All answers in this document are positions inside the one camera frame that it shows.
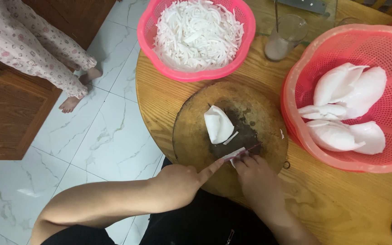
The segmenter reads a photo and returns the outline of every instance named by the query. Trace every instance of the pink floral pajamas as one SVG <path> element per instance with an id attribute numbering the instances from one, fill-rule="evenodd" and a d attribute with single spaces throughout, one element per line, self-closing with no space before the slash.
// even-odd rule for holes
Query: pink floral pajamas
<path id="1" fill-rule="evenodd" d="M 96 60 L 21 0 L 0 0 L 0 61 L 52 82 L 68 97 L 83 98 L 87 87 L 65 66 L 95 67 Z"/>

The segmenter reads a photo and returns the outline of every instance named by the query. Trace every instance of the round wooden table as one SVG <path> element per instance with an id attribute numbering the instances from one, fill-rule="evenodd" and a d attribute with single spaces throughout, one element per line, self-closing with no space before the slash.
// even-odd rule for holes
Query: round wooden table
<path id="1" fill-rule="evenodd" d="M 390 24 L 392 17 L 350 0 L 339 0 L 337 19 L 361 16 L 368 24 Z M 264 57 L 266 37 L 256 36 L 247 59 L 233 74 L 216 80 L 246 84 L 277 102 L 282 81 L 305 47 L 299 45 L 279 63 Z M 136 68 L 140 112 L 152 138 L 177 163 L 172 130 L 182 104 L 194 92 L 216 81 L 184 83 L 161 75 L 140 51 Z M 287 208 L 323 244 L 392 245 L 392 173 L 350 173 L 329 167 L 289 141 L 291 168 L 279 176 Z"/>

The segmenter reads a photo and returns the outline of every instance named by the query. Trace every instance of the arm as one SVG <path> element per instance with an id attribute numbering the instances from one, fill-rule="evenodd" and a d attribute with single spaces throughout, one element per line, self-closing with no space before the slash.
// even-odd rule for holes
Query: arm
<path id="1" fill-rule="evenodd" d="M 280 178 L 259 157 L 235 160 L 244 197 L 281 245 L 320 245 L 318 239 L 285 208 Z"/>
<path id="2" fill-rule="evenodd" d="M 193 166 L 175 164 L 148 180 L 97 182 L 69 188 L 52 198 L 39 214 L 31 245 L 40 245 L 72 225 L 106 228 L 130 216 L 184 207 L 222 164 L 219 159 L 200 173 Z"/>

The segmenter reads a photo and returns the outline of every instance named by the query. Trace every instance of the child's foot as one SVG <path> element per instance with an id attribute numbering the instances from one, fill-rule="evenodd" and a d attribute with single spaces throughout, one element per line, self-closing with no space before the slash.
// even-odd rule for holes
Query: child's foot
<path id="1" fill-rule="evenodd" d="M 87 73 L 80 76 L 80 82 L 83 85 L 88 84 L 91 80 L 102 76 L 102 72 L 94 67 L 87 70 Z"/>
<path id="2" fill-rule="evenodd" d="M 75 107 L 78 105 L 80 100 L 81 99 L 77 97 L 69 97 L 62 103 L 62 105 L 58 109 L 60 109 L 62 113 L 71 113 L 73 109 L 75 109 Z"/>

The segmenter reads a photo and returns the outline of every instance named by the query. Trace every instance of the cutting board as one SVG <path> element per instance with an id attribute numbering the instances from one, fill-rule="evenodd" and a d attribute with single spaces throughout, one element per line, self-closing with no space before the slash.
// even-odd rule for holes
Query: cutting board
<path id="1" fill-rule="evenodd" d="M 238 134 L 227 145 L 213 145 L 205 126 L 204 112 L 211 105 L 225 111 Z M 241 147 L 266 159 L 279 173 L 287 157 L 287 130 L 275 104 L 259 91 L 233 82 L 217 82 L 205 87 L 182 105 L 173 127 L 173 150 L 179 164 L 192 165 L 198 171 Z M 222 197 L 242 200 L 237 171 L 229 162 L 215 172 L 202 188 Z"/>

